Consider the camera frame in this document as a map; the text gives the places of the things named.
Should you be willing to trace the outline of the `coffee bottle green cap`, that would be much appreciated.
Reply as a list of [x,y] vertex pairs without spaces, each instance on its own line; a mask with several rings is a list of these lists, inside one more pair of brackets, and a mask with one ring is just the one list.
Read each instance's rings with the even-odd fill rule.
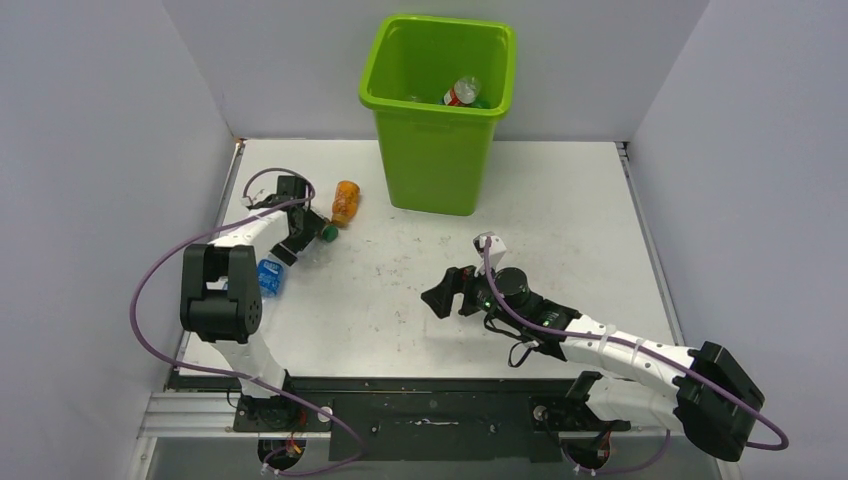
[[315,229],[315,238],[325,243],[332,243],[339,236],[338,227],[330,219],[319,214],[316,215]]

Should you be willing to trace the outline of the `small orange juice bottle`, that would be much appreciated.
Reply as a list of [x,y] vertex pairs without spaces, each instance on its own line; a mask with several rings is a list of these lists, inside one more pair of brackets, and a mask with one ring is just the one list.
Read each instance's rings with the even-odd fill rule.
[[356,216],[360,200],[360,187],[353,181],[343,180],[337,184],[332,203],[331,222],[346,228]]

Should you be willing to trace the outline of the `green plastic bottle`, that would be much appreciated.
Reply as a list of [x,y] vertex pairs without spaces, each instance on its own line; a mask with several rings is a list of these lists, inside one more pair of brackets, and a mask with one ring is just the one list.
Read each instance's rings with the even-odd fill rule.
[[478,97],[470,104],[470,107],[477,109],[490,109],[491,105],[487,100]]

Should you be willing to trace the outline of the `red label bottle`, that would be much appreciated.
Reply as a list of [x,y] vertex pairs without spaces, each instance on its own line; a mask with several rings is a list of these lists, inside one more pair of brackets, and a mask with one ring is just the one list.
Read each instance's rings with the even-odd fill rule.
[[475,76],[459,78],[442,96],[441,105],[473,107],[481,91],[481,82]]

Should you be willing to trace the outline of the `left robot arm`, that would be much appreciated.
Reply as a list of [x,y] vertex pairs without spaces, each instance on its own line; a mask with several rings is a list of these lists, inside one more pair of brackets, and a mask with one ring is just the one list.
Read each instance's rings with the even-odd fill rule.
[[338,236],[329,219],[312,208],[314,194],[305,178],[282,169],[274,192],[244,196],[248,215],[233,230],[183,252],[181,324],[236,372],[239,414],[271,431],[291,430],[307,419],[260,326],[274,313],[285,271],[299,253]]

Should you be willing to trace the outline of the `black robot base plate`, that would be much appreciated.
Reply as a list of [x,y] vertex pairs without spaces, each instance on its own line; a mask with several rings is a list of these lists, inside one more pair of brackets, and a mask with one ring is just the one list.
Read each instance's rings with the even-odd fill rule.
[[349,425],[366,461],[557,462],[556,437],[593,446],[601,433],[627,431],[586,405],[595,375],[578,380],[296,377],[295,395]]

